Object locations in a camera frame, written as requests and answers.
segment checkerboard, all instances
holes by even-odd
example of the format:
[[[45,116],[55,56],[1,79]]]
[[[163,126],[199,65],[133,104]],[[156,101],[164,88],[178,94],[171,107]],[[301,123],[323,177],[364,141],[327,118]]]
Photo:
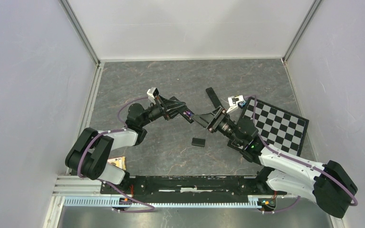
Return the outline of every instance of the checkerboard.
[[[249,98],[247,103],[240,118],[244,115],[252,118],[254,98]],[[266,142],[300,156],[308,126],[307,119],[257,99],[255,126]],[[238,149],[231,141],[228,146]]]

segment purple cable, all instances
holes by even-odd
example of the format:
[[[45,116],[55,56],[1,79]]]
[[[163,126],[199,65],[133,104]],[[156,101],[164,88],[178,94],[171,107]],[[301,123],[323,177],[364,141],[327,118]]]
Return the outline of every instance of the purple cable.
[[[82,169],[82,163],[83,163],[83,160],[85,159],[86,157],[86,154],[87,152],[89,151],[90,147],[94,144],[94,142],[102,135],[105,135],[105,134],[108,134],[108,133],[114,133],[114,132],[123,132],[124,129],[116,129],[116,130],[111,130],[111,131],[105,131],[105,132],[101,132],[99,133],[96,137],[94,137],[92,139],[92,141],[87,145],[85,151],[83,151],[83,154],[82,154],[82,157],[80,158],[80,162],[79,162],[79,165],[77,167],[77,175],[78,177],[80,178],[83,178],[84,176],[80,173],[81,172],[81,169]],[[113,189],[115,189],[116,191],[118,191],[121,195],[125,196],[126,198],[132,200],[133,202],[136,202],[136,203],[140,203],[142,205],[145,205],[145,206],[148,206],[150,207],[150,209],[148,210],[132,210],[132,211],[120,211],[122,213],[143,213],[143,212],[151,212],[151,211],[154,211],[154,206],[152,205],[149,205],[147,203],[143,203],[141,201],[138,201],[138,200],[135,200],[134,198],[131,198],[129,196],[127,196],[125,193],[123,193],[120,189],[118,189],[113,183],[110,183],[108,181],[105,181],[105,180],[101,180],[101,179],[98,179],[99,181],[101,182],[106,182],[108,185],[110,185]]]
[[[151,211],[154,211],[154,206],[152,205],[149,205],[147,203],[144,203],[144,202],[141,202],[139,200],[135,200],[134,198],[132,197],[129,197],[128,195],[126,195],[125,193],[123,193],[120,189],[118,189],[113,183],[110,183],[108,181],[105,181],[105,180],[102,180],[102,179],[97,179],[103,183],[106,183],[108,185],[110,185],[113,189],[115,189],[116,191],[118,191],[118,193],[120,193],[121,195],[123,195],[124,197],[132,200],[133,202],[135,203],[139,203],[139,204],[142,204],[142,205],[145,205],[147,207],[150,207],[150,209],[147,209],[147,210],[120,210],[119,212],[122,212],[122,213],[145,213],[145,212],[151,212]]]
[[[296,201],[292,205],[288,206],[287,208],[279,209],[279,210],[274,210],[274,211],[264,211],[263,213],[264,214],[275,214],[275,213],[283,212],[283,211],[292,209],[299,202],[300,202],[300,196],[297,196]]]
[[[254,95],[254,96],[252,96],[252,97],[254,97],[254,110],[253,110],[253,112],[252,112],[252,121],[254,122],[254,124],[255,124],[255,109],[256,109],[256,107],[257,107],[257,96],[256,95]],[[272,153],[274,153],[274,154],[279,154],[279,152],[277,152],[276,150],[274,150],[274,149],[272,149],[272,148],[270,148],[269,146],[268,146],[268,144],[264,141],[264,139],[261,137],[261,135],[259,135],[258,134],[258,137],[261,139],[261,142],[262,142],[262,144],[264,144],[264,146],[266,147],[266,148],[268,148],[268,150],[270,150]],[[288,159],[288,160],[291,160],[291,161],[293,161],[293,162],[297,162],[297,163],[299,163],[299,164],[302,164],[302,165],[304,165],[304,166],[306,166],[306,167],[308,167],[308,168],[312,168],[312,169],[314,169],[314,170],[316,170],[316,171],[318,171],[319,173],[321,173],[321,174],[323,174],[324,176],[326,176],[326,177],[328,177],[330,180],[332,180],[335,184],[337,184],[340,188],[342,188],[342,190],[344,190],[349,196],[350,196],[350,198],[353,200],[353,202],[354,203],[351,203],[350,205],[351,206],[357,206],[359,203],[357,202],[357,199],[356,199],[356,197],[342,184],[342,183],[340,183],[337,179],[335,179],[333,176],[331,176],[331,175],[329,175],[327,172],[325,172],[324,170],[321,170],[321,169],[319,169],[319,168],[317,168],[317,167],[312,167],[312,165],[311,164],[308,164],[308,163],[305,163],[305,162],[303,162],[303,161],[300,161],[300,160],[297,160],[297,159],[295,159],[295,158],[292,158],[292,157],[289,157],[289,156],[287,156],[287,155],[285,155],[285,154],[280,154],[280,156],[282,156],[282,157],[284,157],[284,158],[286,158],[286,159]]]
[[[86,154],[89,151],[89,149],[92,147],[92,145],[95,143],[95,141],[100,138],[100,136],[108,134],[108,133],[113,133],[113,132],[123,132],[124,129],[116,129],[116,130],[111,130],[111,131],[105,131],[105,132],[101,132],[98,135],[96,135],[96,137],[94,137],[92,139],[92,141],[90,141],[90,143],[87,145],[85,151],[83,151],[82,157],[80,158],[80,162],[79,165],[77,166],[77,176],[80,178],[84,178],[84,176],[82,175],[81,171],[82,171],[82,163],[85,160]]]
[[[125,128],[127,128],[128,126],[126,125],[126,123],[120,118],[120,113],[121,111],[127,107],[128,105],[130,105],[131,103],[135,102],[135,101],[139,101],[139,100],[143,100],[147,97],[140,97],[140,98],[137,98],[131,102],[128,102],[127,104],[125,104],[124,106],[121,107],[121,109],[118,111],[118,114],[117,114],[117,118],[120,122],[122,122],[125,126]],[[92,147],[92,145],[95,143],[95,141],[102,135],[105,135],[105,134],[108,134],[108,133],[114,133],[114,132],[123,132],[125,129],[115,129],[115,130],[110,130],[110,131],[104,131],[104,132],[101,132],[99,133],[98,135],[96,135],[96,137],[94,137],[92,139],[92,141],[90,141],[90,143],[87,145],[86,149],[83,151],[83,154],[82,154],[82,157],[80,158],[80,162],[79,162],[79,165],[77,166],[77,176],[80,177],[80,178],[83,178],[84,176],[82,175],[81,173],[81,170],[82,170],[82,164],[83,164],[83,161],[85,160],[85,157],[86,157],[86,154],[87,152],[89,151],[89,149]],[[105,180],[102,180],[102,179],[98,179],[99,181],[101,182],[105,182],[107,183],[108,185],[110,185],[113,189],[115,189],[118,193],[120,193],[121,195],[123,195],[124,197],[132,200],[133,202],[135,203],[140,203],[144,206],[147,206],[147,207],[150,207],[150,209],[147,209],[147,210],[132,210],[132,211],[120,211],[122,213],[144,213],[144,212],[151,212],[151,211],[154,211],[155,208],[154,206],[152,205],[149,205],[147,203],[144,203],[144,202],[141,202],[139,200],[135,200],[134,198],[131,198],[129,196],[127,196],[125,193],[123,193],[120,189],[118,189],[113,183],[111,182],[108,182],[108,181],[105,181]]]
[[[118,120],[119,120],[121,123],[123,123],[123,124],[124,124],[125,128],[127,128],[128,126],[126,125],[125,121],[123,121],[123,120],[121,119],[121,117],[119,116],[119,115],[121,114],[121,111],[122,111],[125,107],[127,107],[128,105],[132,104],[133,102],[140,101],[140,100],[143,100],[143,99],[147,99],[147,96],[139,97],[139,98],[137,98],[137,99],[135,99],[135,100],[133,100],[133,101],[130,101],[130,102],[126,103],[126,104],[125,104],[124,106],[122,106],[122,107],[121,107],[121,109],[118,111],[118,113],[117,113],[117,118],[118,118]]]

